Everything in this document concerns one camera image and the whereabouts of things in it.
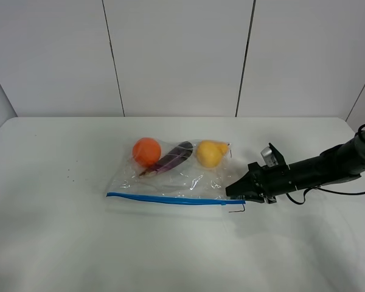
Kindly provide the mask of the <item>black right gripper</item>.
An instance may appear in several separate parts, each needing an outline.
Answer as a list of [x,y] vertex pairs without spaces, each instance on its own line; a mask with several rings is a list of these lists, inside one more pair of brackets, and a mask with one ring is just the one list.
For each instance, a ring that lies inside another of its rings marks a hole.
[[276,196],[280,190],[284,190],[280,184],[285,182],[285,177],[289,170],[283,155],[272,144],[278,164],[274,167],[268,167],[266,164],[260,166],[258,162],[248,165],[246,173],[238,181],[226,187],[226,196],[231,200],[251,201],[255,203],[276,203]]

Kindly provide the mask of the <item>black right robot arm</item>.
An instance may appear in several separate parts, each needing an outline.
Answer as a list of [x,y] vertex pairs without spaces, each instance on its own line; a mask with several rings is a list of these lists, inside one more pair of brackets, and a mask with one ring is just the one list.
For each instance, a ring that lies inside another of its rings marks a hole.
[[360,126],[355,136],[345,144],[339,144],[323,151],[319,156],[287,164],[283,155],[268,144],[261,155],[265,165],[256,162],[248,165],[248,172],[226,188],[226,196],[232,200],[275,203],[276,197],[303,190],[303,196],[311,190],[347,195],[323,189],[322,186],[346,183],[356,180],[365,172],[365,124]]

